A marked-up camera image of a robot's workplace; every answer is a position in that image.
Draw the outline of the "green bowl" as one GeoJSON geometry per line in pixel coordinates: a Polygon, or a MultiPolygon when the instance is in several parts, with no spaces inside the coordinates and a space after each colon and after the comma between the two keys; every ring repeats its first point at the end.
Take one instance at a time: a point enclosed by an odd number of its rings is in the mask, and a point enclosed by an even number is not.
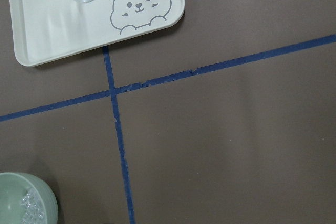
{"type": "Polygon", "coordinates": [[[21,223],[24,213],[20,201],[34,188],[42,200],[46,223],[58,222],[58,205],[51,188],[40,178],[27,173],[1,173],[1,223],[21,223]]]}

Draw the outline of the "ice cubes in green bowl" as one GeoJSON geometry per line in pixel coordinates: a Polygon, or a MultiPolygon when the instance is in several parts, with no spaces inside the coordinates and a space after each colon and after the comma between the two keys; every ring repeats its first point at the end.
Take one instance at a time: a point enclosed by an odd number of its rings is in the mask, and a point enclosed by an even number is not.
{"type": "Polygon", "coordinates": [[[44,224],[46,223],[45,212],[42,200],[34,188],[30,188],[20,201],[24,213],[21,218],[23,224],[44,224]]]}

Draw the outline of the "white bear tray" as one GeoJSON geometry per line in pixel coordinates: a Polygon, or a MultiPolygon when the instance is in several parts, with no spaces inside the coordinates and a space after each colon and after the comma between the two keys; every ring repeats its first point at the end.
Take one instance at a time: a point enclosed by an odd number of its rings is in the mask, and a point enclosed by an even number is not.
{"type": "Polygon", "coordinates": [[[17,61],[27,67],[176,24],[185,0],[9,0],[17,61]]]}

